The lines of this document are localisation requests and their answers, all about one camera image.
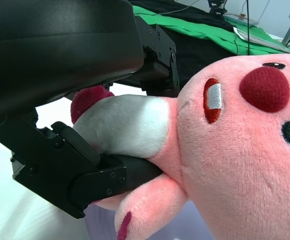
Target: red nose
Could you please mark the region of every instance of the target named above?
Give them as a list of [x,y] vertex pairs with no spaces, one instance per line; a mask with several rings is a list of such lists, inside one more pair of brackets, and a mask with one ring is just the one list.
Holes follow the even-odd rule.
[[282,110],[287,105],[290,95],[285,75],[269,66],[248,73],[241,81],[239,91],[248,103],[267,113]]

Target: pink plush arm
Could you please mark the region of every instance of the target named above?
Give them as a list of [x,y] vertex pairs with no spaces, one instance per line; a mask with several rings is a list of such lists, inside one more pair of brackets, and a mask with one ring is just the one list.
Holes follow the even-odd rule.
[[75,122],[74,129],[100,153],[146,158],[168,175],[131,193],[97,205],[116,210],[118,240],[145,240],[168,224],[187,202],[174,179],[180,176],[175,99],[123,95],[100,100]]
[[131,192],[115,217],[118,240],[145,240],[167,225],[187,202],[187,194],[166,174]]

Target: red foot pad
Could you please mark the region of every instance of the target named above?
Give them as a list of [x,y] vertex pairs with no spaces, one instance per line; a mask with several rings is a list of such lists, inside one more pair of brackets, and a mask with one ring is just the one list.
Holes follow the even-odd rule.
[[103,86],[93,86],[79,91],[71,103],[71,121],[73,124],[80,116],[101,99],[112,97],[114,94]]
[[123,222],[121,223],[121,227],[118,231],[117,240],[125,240],[127,238],[127,228],[131,220],[131,212],[129,211],[125,216]]

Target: screw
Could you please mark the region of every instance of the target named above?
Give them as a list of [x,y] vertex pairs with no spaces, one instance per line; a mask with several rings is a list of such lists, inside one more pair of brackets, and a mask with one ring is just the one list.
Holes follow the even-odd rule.
[[123,177],[119,178],[119,183],[120,183],[120,184],[125,184],[125,181],[126,181],[126,180],[125,180]]
[[175,54],[173,52],[171,53],[171,61],[173,63],[176,61],[176,56],[175,56]]
[[29,169],[28,169],[28,174],[29,174],[29,175],[34,175],[34,174],[37,173],[37,171],[38,171],[37,167],[35,167],[35,166],[31,166],[31,167],[29,167]]
[[60,140],[56,140],[54,143],[54,148],[61,149],[61,147],[62,147],[62,142]]
[[107,190],[107,195],[110,196],[113,193],[113,191],[111,189]]

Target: purple fabric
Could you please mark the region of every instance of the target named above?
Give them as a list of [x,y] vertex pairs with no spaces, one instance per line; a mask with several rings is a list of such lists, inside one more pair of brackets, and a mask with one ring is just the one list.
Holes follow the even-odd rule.
[[[90,205],[85,213],[91,240],[117,240],[114,211]],[[195,205],[190,201],[171,223],[148,240],[214,240],[214,238]]]

